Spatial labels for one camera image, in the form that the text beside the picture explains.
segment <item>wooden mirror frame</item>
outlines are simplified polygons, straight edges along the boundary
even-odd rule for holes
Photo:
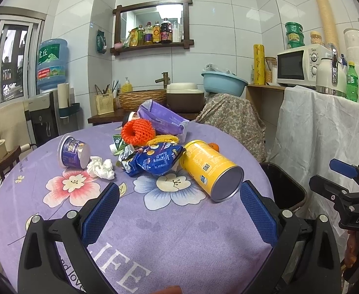
[[[134,51],[134,50],[143,50],[143,49],[155,49],[160,47],[183,47],[184,49],[189,49],[191,45],[194,45],[194,40],[190,39],[189,36],[189,4],[193,4],[193,0],[162,0],[162,1],[152,1],[145,3],[132,4],[128,6],[118,5],[117,8],[113,10],[113,14],[116,16],[116,26],[114,29],[114,43],[121,42],[121,13],[153,8],[161,4],[182,4],[183,5],[183,40],[178,43],[157,43],[152,45],[140,45],[134,47],[127,47],[125,49],[116,50],[113,47],[110,49],[110,53],[113,55],[119,55],[122,52]]]

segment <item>electric kettle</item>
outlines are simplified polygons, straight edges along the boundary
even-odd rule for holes
[[[332,58],[322,58],[317,69],[315,90],[318,93],[335,96],[347,96],[347,76],[338,61],[337,48],[329,44]]]

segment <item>wall mirror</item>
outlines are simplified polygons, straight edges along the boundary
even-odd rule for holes
[[[189,5],[191,4],[192,0],[162,0],[129,6],[118,5],[113,10],[116,16],[115,45],[110,49],[111,53],[119,55],[122,52],[158,47],[189,49],[194,45],[194,40],[189,38]]]

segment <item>person's finger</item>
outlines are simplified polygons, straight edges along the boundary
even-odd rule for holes
[[[347,268],[351,268],[356,262],[356,233],[351,233],[347,241],[347,249],[345,250],[344,263]]]
[[[171,286],[168,287],[167,289],[154,292],[152,294],[182,294],[182,290],[179,286]]]

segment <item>screw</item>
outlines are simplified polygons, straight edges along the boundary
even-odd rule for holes
[[[73,219],[74,217],[76,217],[77,212],[75,210],[71,210],[67,213],[67,218],[68,219]]]
[[[292,212],[290,210],[283,210],[283,216],[286,218],[292,217]]]
[[[40,216],[33,216],[33,218],[31,219],[31,221],[32,221],[33,223],[37,223],[40,219],[41,219]]]
[[[328,221],[328,218],[327,218],[326,215],[321,214],[321,215],[320,215],[320,220],[321,220],[322,222],[327,222],[327,221]]]

